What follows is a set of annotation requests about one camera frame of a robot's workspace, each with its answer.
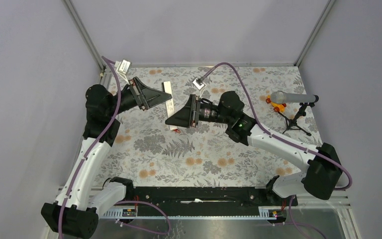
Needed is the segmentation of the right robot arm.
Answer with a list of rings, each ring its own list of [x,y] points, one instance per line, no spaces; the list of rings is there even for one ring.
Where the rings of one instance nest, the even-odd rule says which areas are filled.
[[[334,147],[327,143],[320,147],[305,144],[275,133],[258,125],[255,118],[243,112],[243,108],[244,103],[234,91],[223,93],[217,105],[190,95],[185,106],[168,117],[165,123],[186,128],[196,127],[201,121],[226,124],[225,133],[234,142],[263,149],[299,168],[299,173],[275,176],[268,182],[265,197],[272,205],[303,193],[329,200],[343,171]]]

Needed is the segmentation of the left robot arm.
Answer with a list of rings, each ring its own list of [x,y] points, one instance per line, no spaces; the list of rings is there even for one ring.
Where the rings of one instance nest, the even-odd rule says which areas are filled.
[[[70,176],[53,203],[44,203],[41,215],[50,227],[64,235],[89,239],[99,218],[117,202],[134,200],[132,181],[115,179],[91,197],[92,180],[115,142],[120,122],[116,116],[134,107],[148,110],[172,99],[172,95],[146,86],[137,77],[113,95],[96,84],[86,91],[87,123],[79,156]]]

